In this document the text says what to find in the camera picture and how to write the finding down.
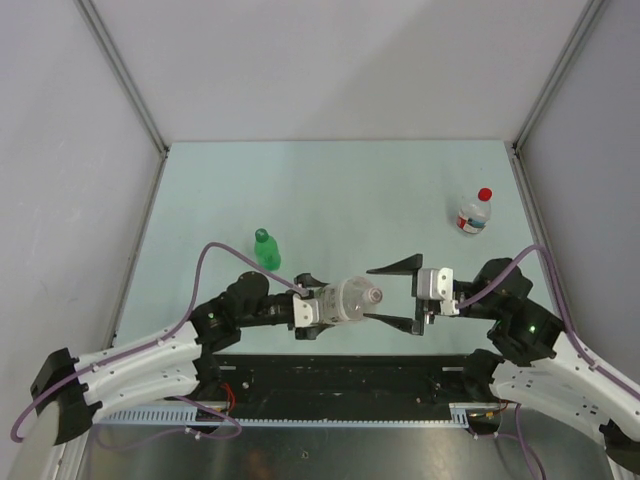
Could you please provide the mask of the clear bottle with orange label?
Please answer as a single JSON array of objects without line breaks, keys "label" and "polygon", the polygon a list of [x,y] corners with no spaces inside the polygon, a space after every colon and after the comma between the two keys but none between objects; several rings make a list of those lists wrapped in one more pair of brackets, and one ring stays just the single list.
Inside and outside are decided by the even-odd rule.
[{"label": "clear bottle with orange label", "polygon": [[377,305],[367,301],[366,291],[377,287],[364,277],[356,276],[329,284],[319,290],[321,321],[329,325],[361,321],[374,313]]}]

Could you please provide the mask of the green plastic bottle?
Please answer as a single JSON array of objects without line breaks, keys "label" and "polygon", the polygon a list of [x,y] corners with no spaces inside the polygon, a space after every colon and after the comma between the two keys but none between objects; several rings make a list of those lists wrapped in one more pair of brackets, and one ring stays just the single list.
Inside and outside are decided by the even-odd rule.
[{"label": "green plastic bottle", "polygon": [[268,271],[277,271],[281,266],[278,244],[270,235],[255,238],[254,254],[258,264]]}]

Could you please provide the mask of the clear bottle with red label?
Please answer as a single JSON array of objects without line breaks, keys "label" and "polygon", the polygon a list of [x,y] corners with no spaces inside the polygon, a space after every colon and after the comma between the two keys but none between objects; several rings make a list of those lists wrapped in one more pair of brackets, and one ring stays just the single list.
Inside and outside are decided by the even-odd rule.
[{"label": "clear bottle with red label", "polygon": [[479,234],[484,231],[491,218],[490,201],[478,198],[464,199],[459,207],[456,225],[468,234]]}]

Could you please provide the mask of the red bottle cap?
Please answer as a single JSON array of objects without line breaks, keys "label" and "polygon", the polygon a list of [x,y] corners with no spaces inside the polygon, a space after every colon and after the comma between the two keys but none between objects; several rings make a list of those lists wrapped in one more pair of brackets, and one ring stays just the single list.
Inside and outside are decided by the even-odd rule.
[{"label": "red bottle cap", "polygon": [[488,202],[491,200],[493,192],[490,188],[481,188],[478,192],[478,199],[482,202]]}]

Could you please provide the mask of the white bottle cap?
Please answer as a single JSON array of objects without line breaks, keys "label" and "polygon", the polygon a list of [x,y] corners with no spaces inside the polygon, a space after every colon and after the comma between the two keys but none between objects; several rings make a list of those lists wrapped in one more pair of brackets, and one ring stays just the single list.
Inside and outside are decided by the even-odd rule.
[{"label": "white bottle cap", "polygon": [[367,301],[368,301],[370,304],[372,304],[372,305],[377,305],[377,304],[379,304],[379,303],[382,301],[382,299],[383,299],[383,292],[382,292],[382,290],[381,290],[380,288],[378,288],[378,287],[372,287],[372,288],[369,288],[369,289],[366,291],[366,298],[367,298]]}]

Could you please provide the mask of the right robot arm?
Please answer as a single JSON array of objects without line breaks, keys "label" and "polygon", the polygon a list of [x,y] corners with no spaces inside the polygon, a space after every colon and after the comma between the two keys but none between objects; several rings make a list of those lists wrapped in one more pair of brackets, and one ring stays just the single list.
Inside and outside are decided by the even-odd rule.
[{"label": "right robot arm", "polygon": [[383,316],[385,323],[421,335],[435,317],[490,320],[494,349],[466,358],[463,393],[471,400],[508,400],[581,432],[623,469],[639,471],[639,385],[579,339],[566,311],[555,315],[530,299],[533,284],[518,267],[522,255],[487,261],[475,279],[450,268],[427,269],[416,254],[376,269],[412,279],[416,313]]}]

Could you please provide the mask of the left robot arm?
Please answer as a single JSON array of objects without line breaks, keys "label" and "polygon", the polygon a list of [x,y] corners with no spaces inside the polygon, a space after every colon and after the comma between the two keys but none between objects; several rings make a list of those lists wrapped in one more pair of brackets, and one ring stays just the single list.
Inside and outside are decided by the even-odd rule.
[{"label": "left robot arm", "polygon": [[184,323],[131,344],[71,355],[48,355],[30,392],[36,412],[59,408],[55,444],[80,437],[119,410],[184,396],[207,400],[221,387],[215,353],[239,342],[244,328],[285,325],[293,331],[319,323],[313,300],[323,283],[300,274],[292,289],[272,294],[267,277],[246,272],[225,291],[199,305]]}]

